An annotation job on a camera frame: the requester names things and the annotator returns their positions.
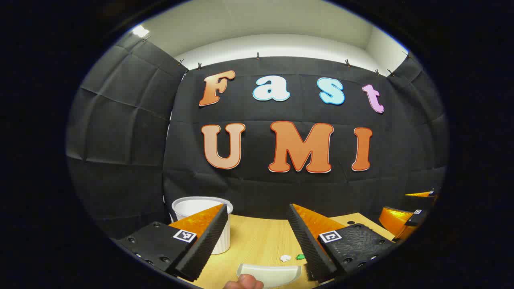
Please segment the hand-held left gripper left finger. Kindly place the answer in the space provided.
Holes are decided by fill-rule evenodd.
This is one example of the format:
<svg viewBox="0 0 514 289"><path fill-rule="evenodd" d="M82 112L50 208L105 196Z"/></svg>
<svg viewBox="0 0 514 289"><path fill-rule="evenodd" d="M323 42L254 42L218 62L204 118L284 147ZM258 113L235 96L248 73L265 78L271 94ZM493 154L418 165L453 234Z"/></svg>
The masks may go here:
<svg viewBox="0 0 514 289"><path fill-rule="evenodd" d="M152 267L187 281L199 278L228 221L219 204L171 224L152 222L114 242Z"/></svg>

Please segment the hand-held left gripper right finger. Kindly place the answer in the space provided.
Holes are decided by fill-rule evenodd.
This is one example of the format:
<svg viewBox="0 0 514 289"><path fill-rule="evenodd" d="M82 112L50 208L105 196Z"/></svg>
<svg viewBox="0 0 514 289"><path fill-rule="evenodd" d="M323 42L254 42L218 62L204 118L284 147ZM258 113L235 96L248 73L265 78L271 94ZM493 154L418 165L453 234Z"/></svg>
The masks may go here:
<svg viewBox="0 0 514 289"><path fill-rule="evenodd" d="M352 276L396 248L364 224L343 225L300 205L290 204L287 216L312 280L320 283Z"/></svg>

